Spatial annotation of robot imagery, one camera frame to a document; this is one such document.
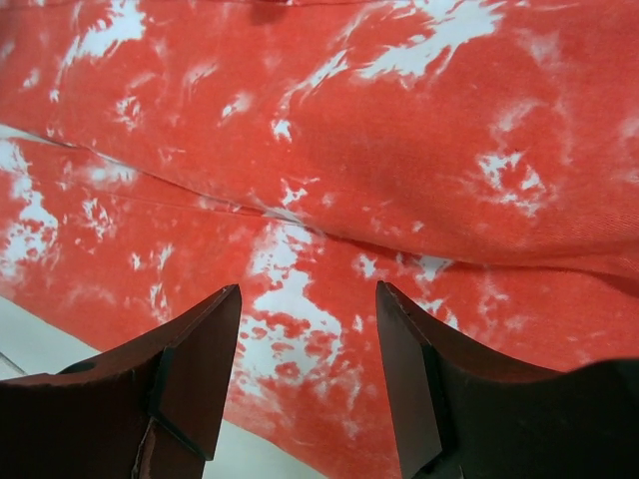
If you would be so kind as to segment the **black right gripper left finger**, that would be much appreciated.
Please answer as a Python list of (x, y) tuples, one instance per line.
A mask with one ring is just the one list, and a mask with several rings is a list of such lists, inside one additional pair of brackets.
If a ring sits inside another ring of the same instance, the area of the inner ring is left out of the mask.
[(242, 310), (228, 285), (62, 371), (1, 384), (5, 478), (200, 478), (215, 456)]

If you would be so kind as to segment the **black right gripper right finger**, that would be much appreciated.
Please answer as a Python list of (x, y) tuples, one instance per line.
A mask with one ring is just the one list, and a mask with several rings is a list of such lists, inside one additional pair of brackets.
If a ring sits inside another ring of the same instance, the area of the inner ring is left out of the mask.
[(634, 478), (638, 363), (567, 372), (495, 351), (394, 285), (376, 321), (404, 478)]

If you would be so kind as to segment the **red white patterned trousers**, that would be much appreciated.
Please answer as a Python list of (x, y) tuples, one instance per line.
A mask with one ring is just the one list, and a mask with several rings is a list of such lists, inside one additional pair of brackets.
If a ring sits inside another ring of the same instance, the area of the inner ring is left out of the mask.
[(5, 1), (1, 292), (100, 350), (243, 294), (227, 420), (399, 474), (374, 289), (638, 352), (634, 1)]

